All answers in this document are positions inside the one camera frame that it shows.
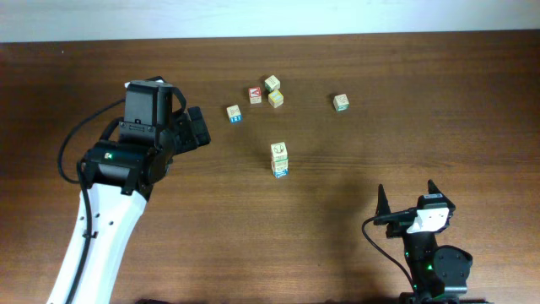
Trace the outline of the red six wooden block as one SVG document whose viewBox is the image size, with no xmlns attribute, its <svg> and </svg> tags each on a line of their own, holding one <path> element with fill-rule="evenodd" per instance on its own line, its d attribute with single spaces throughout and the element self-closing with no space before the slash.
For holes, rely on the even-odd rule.
<svg viewBox="0 0 540 304">
<path fill-rule="evenodd" d="M 288 159 L 288 152 L 285 142 L 271 144 L 272 161 L 277 162 Z"/>
</svg>

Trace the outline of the blue side block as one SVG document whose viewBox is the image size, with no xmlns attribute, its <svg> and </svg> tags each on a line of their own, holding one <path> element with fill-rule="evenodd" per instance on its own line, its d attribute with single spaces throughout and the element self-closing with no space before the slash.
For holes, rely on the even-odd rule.
<svg viewBox="0 0 540 304">
<path fill-rule="evenodd" d="M 282 170 L 282 171 L 275 171 L 273 173 L 273 175 L 276 177 L 276 178 L 280 178 L 280 177 L 283 177 L 283 176 L 287 176 L 289 174 L 289 171 L 288 170 Z"/>
<path fill-rule="evenodd" d="M 289 169 L 288 168 L 278 168 L 278 169 L 273 169 L 273 174 L 288 174 L 289 173 Z"/>
</svg>

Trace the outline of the red E wooden block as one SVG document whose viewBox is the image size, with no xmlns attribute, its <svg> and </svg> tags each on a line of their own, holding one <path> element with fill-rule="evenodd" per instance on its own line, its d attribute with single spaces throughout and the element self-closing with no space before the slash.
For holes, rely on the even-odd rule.
<svg viewBox="0 0 540 304">
<path fill-rule="evenodd" d="M 289 167 L 287 165 L 279 165 L 277 163 L 272 163 L 272 169 L 274 171 L 285 171 L 288 170 Z"/>
</svg>

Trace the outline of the green animal wooden block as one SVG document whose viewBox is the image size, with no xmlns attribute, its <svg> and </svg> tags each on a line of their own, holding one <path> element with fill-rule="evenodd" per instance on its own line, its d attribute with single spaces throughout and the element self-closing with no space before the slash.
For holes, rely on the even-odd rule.
<svg viewBox="0 0 540 304">
<path fill-rule="evenodd" d="M 287 167 L 289 165 L 289 160 L 288 159 L 284 159 L 284 160 L 273 160 L 271 162 L 272 166 L 274 167 Z"/>
</svg>

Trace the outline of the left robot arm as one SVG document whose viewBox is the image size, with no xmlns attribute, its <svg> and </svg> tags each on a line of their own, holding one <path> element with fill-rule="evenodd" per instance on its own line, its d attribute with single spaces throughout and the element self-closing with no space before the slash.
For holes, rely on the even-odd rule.
<svg viewBox="0 0 540 304">
<path fill-rule="evenodd" d="M 176 155 L 210 143 L 199 107 L 187 107 L 157 76 L 125 85 L 124 114 L 113 119 L 77 162 L 78 218 L 50 303 L 107 303 L 129 238 L 154 184 Z"/>
</svg>

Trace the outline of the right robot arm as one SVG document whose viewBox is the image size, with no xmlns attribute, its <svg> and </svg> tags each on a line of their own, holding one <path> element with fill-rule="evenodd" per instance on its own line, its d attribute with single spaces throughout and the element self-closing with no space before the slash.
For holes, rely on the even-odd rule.
<svg viewBox="0 0 540 304">
<path fill-rule="evenodd" d="M 417 205 L 399 212 L 391 211 L 384 187 L 378 187 L 374 224 L 384 225 L 388 238 L 402 239 L 413 287 L 399 296 L 401 303 L 458 303 L 467 293 L 472 255 L 436 241 L 450 225 L 455 210 L 455 204 L 431 180 Z"/>
</svg>

